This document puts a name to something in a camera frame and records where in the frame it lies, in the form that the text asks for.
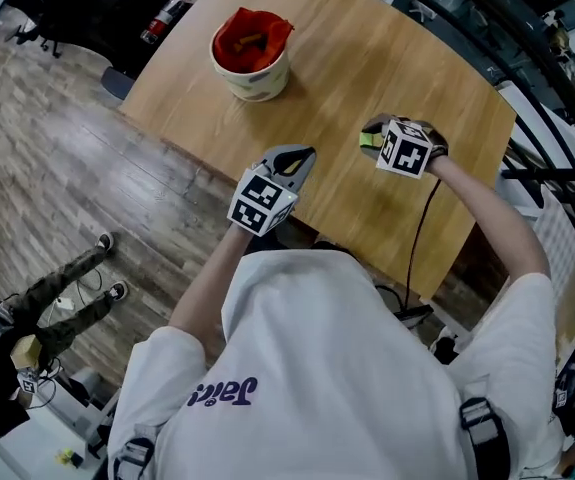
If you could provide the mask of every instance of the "sleeve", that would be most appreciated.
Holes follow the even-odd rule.
[[[508,436],[512,471],[522,469],[551,414],[556,376],[551,280],[542,274],[517,279],[448,371],[463,393],[485,381],[487,399]]]
[[[164,425],[205,373],[203,346],[180,329],[161,327],[135,345],[107,445],[109,464],[134,437],[135,425]]]

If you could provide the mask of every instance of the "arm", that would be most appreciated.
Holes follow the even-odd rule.
[[[513,281],[538,272],[549,277],[547,256],[529,224],[484,183],[447,156],[435,158],[427,170],[451,188],[476,219]]]
[[[220,322],[220,311],[229,285],[252,236],[232,224],[176,304],[169,320],[171,327],[191,334],[206,346],[215,325]]]

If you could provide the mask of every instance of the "person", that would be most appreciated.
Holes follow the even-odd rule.
[[[476,478],[459,409],[481,387],[507,435],[511,473],[520,471],[551,414],[547,257],[523,218],[449,157],[427,170],[468,208],[511,278],[467,349],[440,364],[349,254],[243,257],[252,236],[234,224],[168,326],[132,351],[110,478]],[[221,317],[226,347],[207,370],[204,347]]]
[[[16,342],[24,336],[36,335],[42,345],[38,370],[43,371],[71,346],[77,335],[103,319],[116,302],[127,296],[127,284],[120,281],[71,318],[44,328],[37,326],[56,297],[69,284],[100,265],[113,246],[111,233],[102,234],[95,247],[43,277],[22,295],[13,295],[0,304],[0,314],[10,327],[0,336],[0,437],[29,419],[25,409],[31,397],[19,392],[17,371],[10,357]]]

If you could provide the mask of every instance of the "white t-shirt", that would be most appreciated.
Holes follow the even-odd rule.
[[[227,346],[209,371],[201,344],[175,328],[134,347],[110,475],[141,424],[160,427],[145,478],[462,480],[465,385],[487,376],[514,470],[550,415],[554,307],[540,274],[509,288],[449,367],[338,251],[243,258],[222,319]]]

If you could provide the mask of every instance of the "floor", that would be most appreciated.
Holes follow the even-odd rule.
[[[118,386],[132,346],[166,323],[224,234],[233,189],[123,120],[99,84],[103,58],[65,45],[56,60],[38,43],[5,43],[23,15],[3,8],[0,19],[0,299],[117,232],[118,252],[99,271],[105,289],[125,279],[130,295],[62,362],[69,374],[91,365]],[[467,328],[504,277],[486,248],[475,231],[436,295]],[[97,274],[84,283],[97,286]],[[85,301],[97,293],[81,290]],[[75,286],[64,296],[82,307]],[[56,309],[51,321],[66,316]]]

